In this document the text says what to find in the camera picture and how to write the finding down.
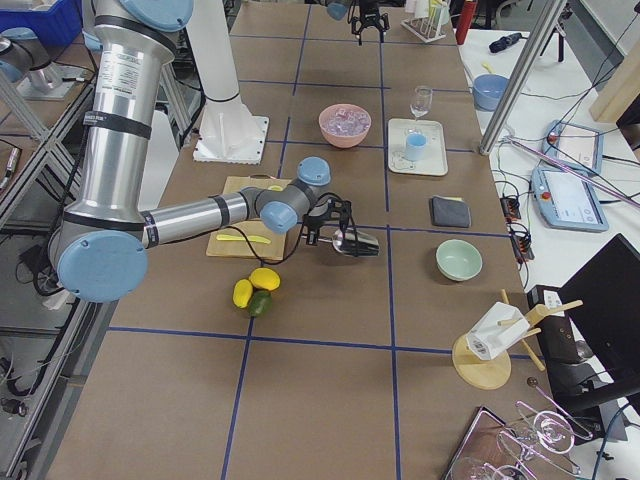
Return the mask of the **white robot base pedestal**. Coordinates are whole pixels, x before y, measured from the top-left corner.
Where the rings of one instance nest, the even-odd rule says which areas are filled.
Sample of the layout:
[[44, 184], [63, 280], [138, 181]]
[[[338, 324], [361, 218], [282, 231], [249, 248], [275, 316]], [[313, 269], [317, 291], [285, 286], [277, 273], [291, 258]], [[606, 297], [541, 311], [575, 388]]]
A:
[[187, 34], [205, 96], [194, 159], [260, 163], [269, 119], [242, 101], [223, 3], [196, 1]]

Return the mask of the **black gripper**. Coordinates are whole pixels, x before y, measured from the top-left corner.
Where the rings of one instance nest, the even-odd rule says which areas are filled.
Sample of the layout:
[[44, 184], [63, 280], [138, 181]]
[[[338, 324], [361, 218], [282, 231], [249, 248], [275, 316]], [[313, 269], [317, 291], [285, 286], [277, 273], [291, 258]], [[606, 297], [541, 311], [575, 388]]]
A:
[[352, 220], [351, 202], [337, 198], [329, 198], [323, 204], [316, 205], [305, 217], [306, 244], [317, 245], [320, 229], [330, 220], [337, 220], [339, 230], [345, 233]]
[[380, 11], [377, 0], [352, 1], [349, 7], [349, 25], [354, 36], [361, 36], [367, 28], [375, 28], [380, 36], [388, 31], [388, 14]]

